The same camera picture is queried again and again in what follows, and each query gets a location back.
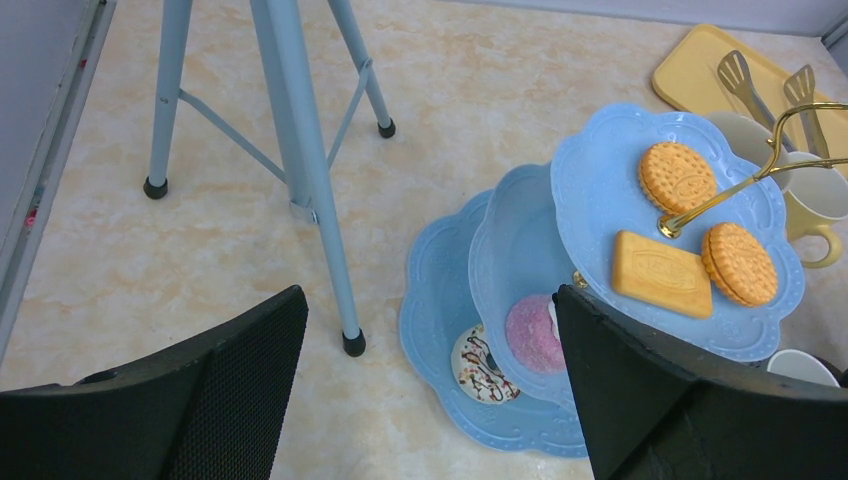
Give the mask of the white sprinkled donut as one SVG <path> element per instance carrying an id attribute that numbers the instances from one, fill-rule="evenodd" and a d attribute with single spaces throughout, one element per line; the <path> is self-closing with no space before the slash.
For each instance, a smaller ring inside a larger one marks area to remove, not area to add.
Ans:
<path id="1" fill-rule="evenodd" d="M 482 323 L 459 336 L 451 353 L 451 367 L 460 389 L 480 403 L 500 405 L 521 395 L 497 366 Z"/>

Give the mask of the orange round biscuit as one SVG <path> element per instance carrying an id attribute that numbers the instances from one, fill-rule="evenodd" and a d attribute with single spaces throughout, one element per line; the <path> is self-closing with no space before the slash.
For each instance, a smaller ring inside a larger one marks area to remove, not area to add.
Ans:
<path id="1" fill-rule="evenodd" d="M 734 303 L 755 308 L 778 292 L 774 263 L 757 238 L 739 224 L 724 222 L 703 237 L 702 263 L 716 287 Z"/>
<path id="2" fill-rule="evenodd" d="M 666 214 L 686 213 L 717 194 L 707 160 L 681 143 L 650 146 L 642 155 L 638 175 L 643 193 Z"/>

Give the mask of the square orange biscuit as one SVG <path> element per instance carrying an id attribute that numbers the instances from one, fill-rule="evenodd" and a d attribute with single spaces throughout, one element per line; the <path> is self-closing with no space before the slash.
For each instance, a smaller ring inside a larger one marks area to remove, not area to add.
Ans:
<path id="1" fill-rule="evenodd" d="M 695 319 L 713 313 L 712 284 L 700 256 L 630 231 L 616 234 L 611 286 Z"/>

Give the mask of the metal serving tongs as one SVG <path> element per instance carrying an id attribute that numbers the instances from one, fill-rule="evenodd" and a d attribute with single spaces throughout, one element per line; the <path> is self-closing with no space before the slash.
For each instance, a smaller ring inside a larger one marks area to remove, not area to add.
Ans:
<path id="1" fill-rule="evenodd" d="M 744 55 L 739 50 L 731 50 L 719 61 L 716 71 L 724 88 L 741 101 L 755 121 L 771 130 L 776 118 L 758 94 Z M 805 64 L 784 82 L 783 93 L 791 106 L 810 104 L 815 101 L 815 86 L 814 71 Z M 829 147 L 817 113 L 813 110 L 801 112 L 800 121 L 808 151 L 829 158 Z"/>

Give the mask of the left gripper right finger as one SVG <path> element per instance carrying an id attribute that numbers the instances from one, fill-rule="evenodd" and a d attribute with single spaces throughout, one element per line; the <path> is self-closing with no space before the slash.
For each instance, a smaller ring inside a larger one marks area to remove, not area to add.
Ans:
<path id="1" fill-rule="evenodd" d="M 843 479 L 847 392 L 769 373 L 562 285 L 554 304 L 598 479 Z"/>

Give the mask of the grey ceramic cup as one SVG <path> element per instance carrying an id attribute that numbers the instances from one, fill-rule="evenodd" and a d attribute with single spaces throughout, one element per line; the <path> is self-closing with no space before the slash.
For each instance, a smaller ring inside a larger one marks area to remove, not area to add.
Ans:
<path id="1" fill-rule="evenodd" d="M 777 351 L 768 361 L 766 370 L 810 383 L 839 387 L 839 381 L 816 357 L 797 349 Z"/>

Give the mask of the yellow ceramic mug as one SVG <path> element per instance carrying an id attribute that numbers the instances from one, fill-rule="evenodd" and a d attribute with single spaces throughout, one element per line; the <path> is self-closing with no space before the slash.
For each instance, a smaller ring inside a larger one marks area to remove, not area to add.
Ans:
<path id="1" fill-rule="evenodd" d="M 807 269 L 829 267 L 844 251 L 843 240 L 832 226 L 847 218 L 847 180 L 835 168 L 805 167 L 787 174 L 787 238 L 790 242 L 807 236 L 824 239 L 827 253 L 819 260 L 802 260 L 801 264 Z"/>

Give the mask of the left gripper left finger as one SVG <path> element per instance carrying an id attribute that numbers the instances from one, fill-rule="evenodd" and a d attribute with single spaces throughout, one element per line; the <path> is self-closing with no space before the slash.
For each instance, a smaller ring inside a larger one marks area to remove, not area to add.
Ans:
<path id="1" fill-rule="evenodd" d="M 1 395 L 5 479 L 266 479 L 308 318 L 291 286 L 72 385 Z"/>

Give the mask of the beige ceramic mug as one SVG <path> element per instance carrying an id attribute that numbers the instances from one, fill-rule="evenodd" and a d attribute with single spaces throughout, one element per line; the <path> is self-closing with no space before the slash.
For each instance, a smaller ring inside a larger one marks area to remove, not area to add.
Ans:
<path id="1" fill-rule="evenodd" d="M 734 112 L 714 112 L 705 116 L 724 135 L 733 153 L 758 168 L 774 153 L 767 140 L 771 131 L 756 121 Z"/>

